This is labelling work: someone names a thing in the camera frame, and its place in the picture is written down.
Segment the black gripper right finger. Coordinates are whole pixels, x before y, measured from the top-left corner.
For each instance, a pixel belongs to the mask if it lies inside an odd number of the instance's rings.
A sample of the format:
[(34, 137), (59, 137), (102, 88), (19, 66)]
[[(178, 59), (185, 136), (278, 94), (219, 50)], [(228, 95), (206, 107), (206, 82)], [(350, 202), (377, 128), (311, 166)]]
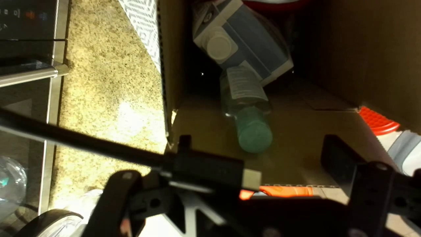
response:
[(365, 161), (338, 136), (322, 142), (321, 165), (348, 196), (344, 232), (348, 237), (398, 237), (386, 227), (394, 213), (415, 232), (421, 229), (421, 177), (396, 171), (380, 161)]

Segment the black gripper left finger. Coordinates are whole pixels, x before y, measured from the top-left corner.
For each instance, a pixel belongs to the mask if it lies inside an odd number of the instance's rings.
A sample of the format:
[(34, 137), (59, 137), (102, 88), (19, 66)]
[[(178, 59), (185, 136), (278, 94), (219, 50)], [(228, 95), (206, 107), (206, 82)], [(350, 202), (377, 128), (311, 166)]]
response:
[(151, 173), (110, 175), (81, 237), (135, 237), (153, 216), (163, 216), (184, 237), (230, 232), (215, 203), (238, 200), (244, 171), (240, 161), (196, 152), (188, 136), (180, 138), (175, 153), (155, 156), (122, 148), (119, 156), (150, 165)]

